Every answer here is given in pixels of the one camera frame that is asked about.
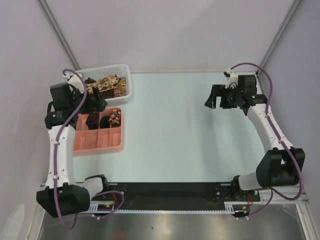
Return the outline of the brown patterned long tie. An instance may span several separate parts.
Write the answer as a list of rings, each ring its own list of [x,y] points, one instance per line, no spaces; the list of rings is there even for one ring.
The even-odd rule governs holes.
[[[116,74],[109,75],[105,78],[102,78],[98,81],[94,80],[93,78],[88,77],[84,83],[87,88],[87,92],[89,94],[93,94],[93,88],[97,87],[101,96],[104,99],[110,99],[115,97],[114,89],[118,86],[119,78]]]

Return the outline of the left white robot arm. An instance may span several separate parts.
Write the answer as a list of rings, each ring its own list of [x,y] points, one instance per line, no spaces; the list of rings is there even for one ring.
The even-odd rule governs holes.
[[[92,107],[80,105],[84,94],[68,83],[50,87],[52,101],[44,119],[50,143],[49,170],[44,189],[36,200],[53,218],[86,212],[96,196],[105,200],[111,188],[103,174],[87,177],[77,184],[73,168],[73,147],[79,113],[90,113]]]

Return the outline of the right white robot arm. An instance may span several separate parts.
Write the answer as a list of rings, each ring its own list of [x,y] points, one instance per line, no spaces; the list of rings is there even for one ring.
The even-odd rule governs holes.
[[[240,108],[255,127],[265,151],[254,172],[233,178],[231,196],[242,201],[249,191],[300,184],[305,152],[294,147],[281,131],[267,97],[258,93],[257,77],[234,72],[224,75],[227,83],[212,85],[205,107]]]

